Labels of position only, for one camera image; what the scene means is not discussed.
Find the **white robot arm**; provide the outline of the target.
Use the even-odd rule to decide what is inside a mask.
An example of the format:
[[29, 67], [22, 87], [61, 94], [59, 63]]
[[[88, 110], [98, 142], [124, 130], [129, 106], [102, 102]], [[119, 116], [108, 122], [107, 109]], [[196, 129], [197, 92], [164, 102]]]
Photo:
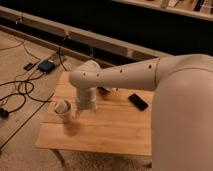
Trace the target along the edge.
[[213, 57], [162, 57], [102, 69], [89, 60], [69, 75], [83, 108], [96, 87], [149, 90], [153, 171], [213, 171]]

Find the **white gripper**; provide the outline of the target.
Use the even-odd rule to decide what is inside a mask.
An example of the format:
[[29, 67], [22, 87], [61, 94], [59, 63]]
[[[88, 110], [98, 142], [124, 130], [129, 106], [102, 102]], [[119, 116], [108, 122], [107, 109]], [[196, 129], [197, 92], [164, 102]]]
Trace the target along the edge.
[[76, 91], [77, 109], [75, 116], [78, 118], [83, 110], [96, 108], [96, 90], [94, 88], [78, 89]]

